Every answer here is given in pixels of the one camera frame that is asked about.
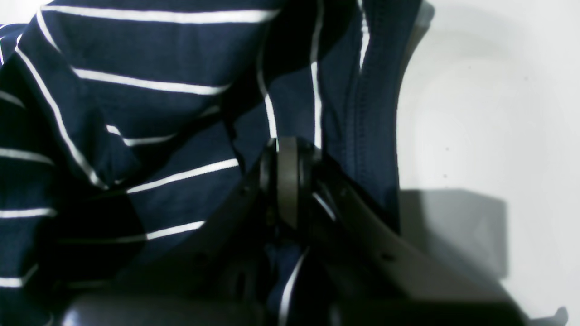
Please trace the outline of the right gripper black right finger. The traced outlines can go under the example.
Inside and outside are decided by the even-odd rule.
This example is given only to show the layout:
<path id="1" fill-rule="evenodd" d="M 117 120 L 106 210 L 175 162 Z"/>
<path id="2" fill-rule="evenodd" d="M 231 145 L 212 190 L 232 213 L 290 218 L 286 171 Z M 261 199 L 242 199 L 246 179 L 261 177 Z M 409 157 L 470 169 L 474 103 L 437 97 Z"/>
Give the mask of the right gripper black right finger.
<path id="1" fill-rule="evenodd" d="M 331 291 L 329 326 L 523 326 L 513 303 L 392 231 L 311 143 L 277 140 L 277 206 Z"/>

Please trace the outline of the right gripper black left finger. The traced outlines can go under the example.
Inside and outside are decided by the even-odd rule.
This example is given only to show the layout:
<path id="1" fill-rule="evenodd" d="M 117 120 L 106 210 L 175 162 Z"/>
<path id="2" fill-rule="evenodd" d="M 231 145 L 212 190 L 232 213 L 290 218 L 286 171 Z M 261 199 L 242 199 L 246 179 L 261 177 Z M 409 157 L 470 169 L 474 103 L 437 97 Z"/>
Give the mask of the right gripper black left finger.
<path id="1" fill-rule="evenodd" d="M 62 326 L 272 326 L 290 227 L 290 139 L 271 140 L 203 227 L 151 264 L 77 297 Z"/>

